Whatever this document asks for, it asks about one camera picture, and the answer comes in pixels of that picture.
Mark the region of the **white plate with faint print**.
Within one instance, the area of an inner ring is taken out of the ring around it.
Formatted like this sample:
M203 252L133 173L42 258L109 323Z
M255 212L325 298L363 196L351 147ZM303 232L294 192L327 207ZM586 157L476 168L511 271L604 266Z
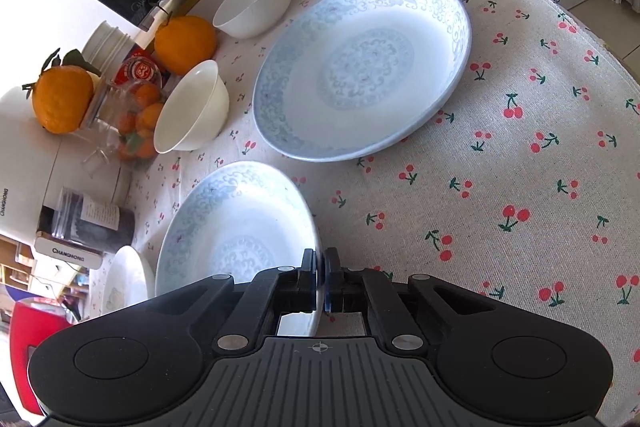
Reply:
M110 313L143 303L155 296L154 273L147 262L131 246L117 251L106 274L102 313Z

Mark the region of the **stack of white paper cups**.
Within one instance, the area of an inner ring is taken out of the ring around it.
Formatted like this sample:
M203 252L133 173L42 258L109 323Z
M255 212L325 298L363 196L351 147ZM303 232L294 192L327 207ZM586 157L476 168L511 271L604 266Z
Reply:
M86 62L103 72L112 53L130 42L130 35L104 20L93 31L82 49L81 55Z

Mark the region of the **cream bowl with foot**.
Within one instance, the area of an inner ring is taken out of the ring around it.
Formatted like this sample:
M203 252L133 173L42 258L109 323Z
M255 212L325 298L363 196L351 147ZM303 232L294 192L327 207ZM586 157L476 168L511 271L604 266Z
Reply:
M160 155L192 152L213 141L226 123L230 96L218 64L206 60L182 77L168 96L154 131Z

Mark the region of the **large orange on jar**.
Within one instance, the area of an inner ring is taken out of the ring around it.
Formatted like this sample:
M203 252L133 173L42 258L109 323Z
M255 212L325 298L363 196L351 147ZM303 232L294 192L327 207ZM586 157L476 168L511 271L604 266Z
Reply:
M44 130L73 133L85 118L100 76L78 49L64 56L56 49L43 63L38 80L23 84L22 90Z

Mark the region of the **red stool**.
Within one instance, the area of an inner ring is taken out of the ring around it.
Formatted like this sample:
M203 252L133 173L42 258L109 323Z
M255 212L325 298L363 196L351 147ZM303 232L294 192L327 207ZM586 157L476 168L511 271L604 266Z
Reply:
M9 329L11 366L18 396L29 413L42 414L29 384L29 360L40 343L70 325L65 308L56 300L30 297L15 303Z

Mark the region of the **glass jar with small oranges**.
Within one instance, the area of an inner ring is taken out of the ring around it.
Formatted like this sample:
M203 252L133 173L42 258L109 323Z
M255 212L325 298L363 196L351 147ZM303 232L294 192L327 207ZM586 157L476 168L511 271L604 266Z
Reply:
M94 146L81 165L89 176L118 164L129 170L148 167L157 156L154 134L166 95L154 83L102 82L77 130Z

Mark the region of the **large blue patterned plate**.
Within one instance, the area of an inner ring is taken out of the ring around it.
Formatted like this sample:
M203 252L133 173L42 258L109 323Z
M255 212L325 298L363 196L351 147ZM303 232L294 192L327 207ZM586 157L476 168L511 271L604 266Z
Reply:
M302 161L378 153L445 105L471 44L460 0L321 0L266 56L256 128L273 150Z

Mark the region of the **large orange on table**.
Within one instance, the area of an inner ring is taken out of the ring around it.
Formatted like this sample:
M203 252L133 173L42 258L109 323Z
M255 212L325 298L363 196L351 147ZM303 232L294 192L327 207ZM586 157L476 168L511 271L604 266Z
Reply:
M154 36L155 54L168 72L183 76L217 49L216 30L199 16L171 17L160 24Z

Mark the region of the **clear jar with dark contents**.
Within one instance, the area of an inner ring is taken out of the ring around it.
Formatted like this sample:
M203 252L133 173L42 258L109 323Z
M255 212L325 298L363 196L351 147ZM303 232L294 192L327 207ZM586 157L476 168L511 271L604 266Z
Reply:
M112 202L63 187L54 208L40 210L35 252L96 270L105 254L116 254L134 239L134 213Z

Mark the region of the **white speckled round bowl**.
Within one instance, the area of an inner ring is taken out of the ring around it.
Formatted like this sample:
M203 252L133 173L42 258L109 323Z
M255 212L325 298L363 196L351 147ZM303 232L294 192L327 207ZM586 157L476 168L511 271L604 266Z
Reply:
M282 18L292 0L224 0L213 25L230 37L257 37Z

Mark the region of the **white Changhong appliance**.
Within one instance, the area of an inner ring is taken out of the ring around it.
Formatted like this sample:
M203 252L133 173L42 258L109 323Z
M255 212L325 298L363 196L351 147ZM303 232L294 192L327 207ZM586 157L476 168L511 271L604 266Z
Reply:
M101 202L125 202L131 173L82 135L52 134L16 87L1 98L1 234L30 244L43 207L58 207L64 187Z

